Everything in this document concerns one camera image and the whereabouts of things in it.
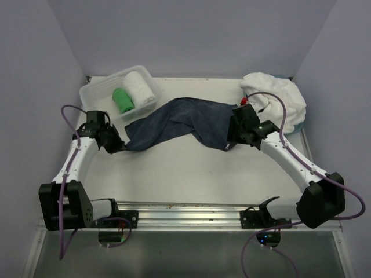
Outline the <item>dark blue towel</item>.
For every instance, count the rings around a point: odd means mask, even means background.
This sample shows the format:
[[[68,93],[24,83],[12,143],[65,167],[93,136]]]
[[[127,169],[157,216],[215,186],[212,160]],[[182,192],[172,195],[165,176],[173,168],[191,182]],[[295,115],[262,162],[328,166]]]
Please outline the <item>dark blue towel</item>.
[[[175,98],[147,117],[125,127],[128,151],[144,151],[162,142],[192,134],[206,147],[228,151],[227,141],[232,110],[236,105],[198,98]]]

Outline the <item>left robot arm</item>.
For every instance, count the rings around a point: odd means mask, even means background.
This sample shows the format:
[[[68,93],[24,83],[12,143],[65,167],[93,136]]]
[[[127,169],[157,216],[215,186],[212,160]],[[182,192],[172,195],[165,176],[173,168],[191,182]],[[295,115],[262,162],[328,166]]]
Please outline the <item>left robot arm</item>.
[[[101,148],[113,154],[124,151],[125,142],[111,123],[108,113],[88,111],[86,122],[72,137],[70,153],[62,169],[52,182],[39,188],[47,230],[90,228],[98,220],[110,228],[119,224],[121,214],[115,200],[91,200],[83,187],[89,167]]]

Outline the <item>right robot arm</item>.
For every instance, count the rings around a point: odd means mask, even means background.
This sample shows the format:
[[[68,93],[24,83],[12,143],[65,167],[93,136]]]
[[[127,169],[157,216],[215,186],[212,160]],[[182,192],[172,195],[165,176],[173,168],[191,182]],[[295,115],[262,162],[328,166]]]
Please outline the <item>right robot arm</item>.
[[[259,204],[256,210],[241,212],[256,228],[285,225],[300,220],[317,228],[345,210],[344,179],[339,173],[328,174],[312,164],[280,134],[270,121],[260,122],[250,104],[234,108],[227,140],[257,148],[273,159],[298,186],[301,197],[275,196]]]

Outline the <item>white towel pile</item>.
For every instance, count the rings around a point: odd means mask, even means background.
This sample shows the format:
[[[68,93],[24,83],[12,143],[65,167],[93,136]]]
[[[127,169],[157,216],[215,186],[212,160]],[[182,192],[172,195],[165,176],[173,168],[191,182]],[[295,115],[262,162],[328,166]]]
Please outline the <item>white towel pile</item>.
[[[273,75],[262,72],[250,73],[243,77],[240,87],[244,95],[250,101],[256,103],[253,108],[261,122],[269,120],[277,127],[285,122],[286,107],[284,102],[275,95],[278,90]]]

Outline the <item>green rolled towel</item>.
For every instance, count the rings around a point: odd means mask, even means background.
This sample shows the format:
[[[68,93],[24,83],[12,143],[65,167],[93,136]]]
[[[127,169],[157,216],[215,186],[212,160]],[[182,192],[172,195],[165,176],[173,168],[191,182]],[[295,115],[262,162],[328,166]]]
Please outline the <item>green rolled towel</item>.
[[[112,100],[117,106],[120,114],[124,114],[135,108],[132,99],[123,88],[116,88],[113,91]]]

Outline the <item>white plastic basket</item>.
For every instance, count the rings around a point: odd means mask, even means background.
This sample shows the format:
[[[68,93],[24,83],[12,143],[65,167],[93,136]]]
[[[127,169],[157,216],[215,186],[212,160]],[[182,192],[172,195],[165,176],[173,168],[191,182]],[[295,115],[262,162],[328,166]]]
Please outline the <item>white plastic basket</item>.
[[[87,110],[105,111],[112,120],[132,120],[155,109],[161,91],[150,73],[137,65],[90,81],[79,90]]]

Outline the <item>white rolled towel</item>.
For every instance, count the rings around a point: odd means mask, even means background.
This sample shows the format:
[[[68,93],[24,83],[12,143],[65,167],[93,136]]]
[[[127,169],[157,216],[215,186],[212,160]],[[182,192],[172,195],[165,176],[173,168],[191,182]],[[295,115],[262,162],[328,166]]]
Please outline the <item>white rolled towel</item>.
[[[140,108],[156,99],[147,82],[137,71],[132,71],[124,77],[123,87],[136,108]]]

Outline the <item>teal plastic basin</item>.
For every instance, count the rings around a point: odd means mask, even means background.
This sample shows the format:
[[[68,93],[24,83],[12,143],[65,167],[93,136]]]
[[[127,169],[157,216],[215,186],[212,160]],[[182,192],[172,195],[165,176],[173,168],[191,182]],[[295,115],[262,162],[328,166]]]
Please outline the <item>teal plastic basin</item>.
[[[286,120],[284,125],[285,134],[296,134],[304,127],[306,102],[293,82],[293,77],[273,75],[277,82],[277,95],[285,104]]]

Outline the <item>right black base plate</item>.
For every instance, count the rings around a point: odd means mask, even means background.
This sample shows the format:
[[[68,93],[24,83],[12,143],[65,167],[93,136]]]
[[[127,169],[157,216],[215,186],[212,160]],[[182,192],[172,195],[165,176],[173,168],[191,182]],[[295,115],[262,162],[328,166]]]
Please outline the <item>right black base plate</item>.
[[[254,207],[248,207],[240,211],[239,219],[242,229],[264,229],[292,223],[291,220],[284,218],[273,219],[267,210],[257,210]]]

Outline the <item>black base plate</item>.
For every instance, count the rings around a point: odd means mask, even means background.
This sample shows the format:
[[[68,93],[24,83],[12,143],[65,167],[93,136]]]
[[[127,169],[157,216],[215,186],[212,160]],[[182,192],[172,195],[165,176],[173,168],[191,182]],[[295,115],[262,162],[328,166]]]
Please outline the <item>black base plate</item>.
[[[292,223],[291,220],[284,218],[273,219],[267,210],[257,210],[254,207],[248,207],[240,211],[239,219],[242,229],[264,229]]]
[[[136,229],[139,220],[139,212],[137,210],[119,210],[116,215],[107,218],[101,218],[93,221],[90,228],[132,228]]]

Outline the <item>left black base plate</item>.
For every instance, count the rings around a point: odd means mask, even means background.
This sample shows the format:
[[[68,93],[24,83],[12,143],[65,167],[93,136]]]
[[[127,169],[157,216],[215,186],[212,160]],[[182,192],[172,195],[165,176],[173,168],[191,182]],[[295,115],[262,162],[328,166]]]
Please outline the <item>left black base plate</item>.
[[[139,220],[139,212],[137,210],[119,210],[116,215],[107,218],[101,218],[93,221],[90,228],[132,228],[136,229]]]

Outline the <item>aluminium mounting rail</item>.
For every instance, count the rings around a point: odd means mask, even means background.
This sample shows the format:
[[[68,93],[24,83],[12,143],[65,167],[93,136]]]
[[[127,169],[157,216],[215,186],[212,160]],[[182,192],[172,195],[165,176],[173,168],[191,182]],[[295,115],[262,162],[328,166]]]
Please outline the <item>aluminium mounting rail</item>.
[[[140,231],[239,231],[239,212],[252,206],[117,202],[119,210],[137,210]],[[101,228],[118,230],[118,228]]]

